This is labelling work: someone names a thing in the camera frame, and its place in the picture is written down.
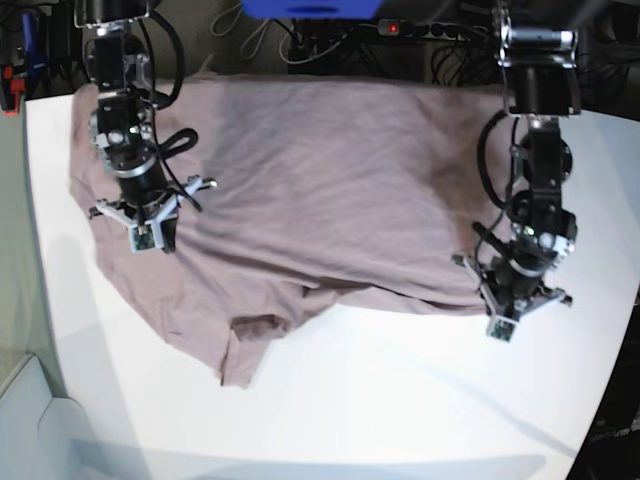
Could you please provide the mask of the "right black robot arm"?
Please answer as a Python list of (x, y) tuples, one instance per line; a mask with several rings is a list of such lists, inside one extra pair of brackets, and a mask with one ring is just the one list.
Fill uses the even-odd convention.
[[(78, 1), (74, 7), (75, 26), (95, 33), (85, 55), (98, 90), (90, 141), (120, 189), (118, 199), (97, 200), (89, 215), (122, 225), (135, 253), (174, 252), (180, 204), (197, 207), (193, 196), (205, 186), (198, 175), (179, 181), (167, 164), (197, 144), (195, 130), (184, 128), (165, 142), (157, 139), (156, 114), (178, 99), (186, 77), (182, 42), (157, 6), (155, 1)], [(131, 30), (146, 19), (167, 34), (175, 53), (176, 78), (169, 94), (157, 88), (149, 36), (137, 37)]]

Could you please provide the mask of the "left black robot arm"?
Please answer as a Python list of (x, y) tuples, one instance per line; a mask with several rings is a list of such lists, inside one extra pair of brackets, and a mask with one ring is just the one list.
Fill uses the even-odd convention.
[[(581, 111), (578, 33), (542, 21), (528, 1), (495, 1), (492, 17), (504, 107), (483, 128), (477, 159), (485, 191), (509, 217), (512, 236), (503, 242), (491, 228), (474, 224), (479, 242), (492, 246), (497, 255), (489, 264), (477, 256), (463, 261), (477, 276), (488, 311), (511, 317), (553, 301), (570, 301), (564, 291), (547, 287), (544, 276), (573, 252), (578, 232), (575, 215), (562, 203), (562, 186), (573, 160), (560, 129), (561, 119)], [(491, 131), (507, 117), (527, 124), (522, 141), (510, 148), (510, 176), (523, 176), (528, 188), (515, 193), (509, 183), (506, 197), (500, 199), (490, 184), (486, 144)]]

